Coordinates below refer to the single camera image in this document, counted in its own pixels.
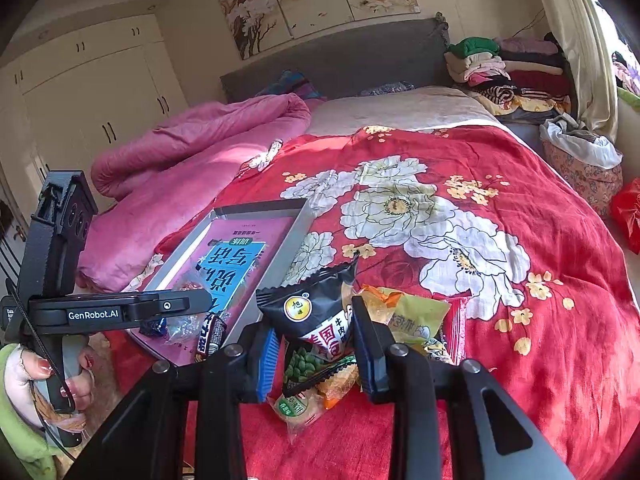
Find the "left hand red nails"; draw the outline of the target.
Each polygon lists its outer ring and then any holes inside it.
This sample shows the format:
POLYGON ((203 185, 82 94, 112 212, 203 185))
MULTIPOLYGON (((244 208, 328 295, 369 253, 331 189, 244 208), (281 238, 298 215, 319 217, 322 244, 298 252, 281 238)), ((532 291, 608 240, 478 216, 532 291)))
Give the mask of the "left hand red nails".
POLYGON ((34 383, 46 382, 53 374, 49 361, 21 344, 8 344, 2 348, 1 356, 4 359, 1 376, 6 397, 25 422, 38 428, 43 422, 62 429, 85 425, 84 411, 93 404, 96 390, 93 367, 99 361, 99 355, 93 348, 85 346, 81 350, 78 356, 81 372, 66 380, 68 392, 75 402, 76 414, 58 422, 51 418, 48 408, 40 408, 36 404, 40 398, 37 396, 38 389, 34 387, 34 383))

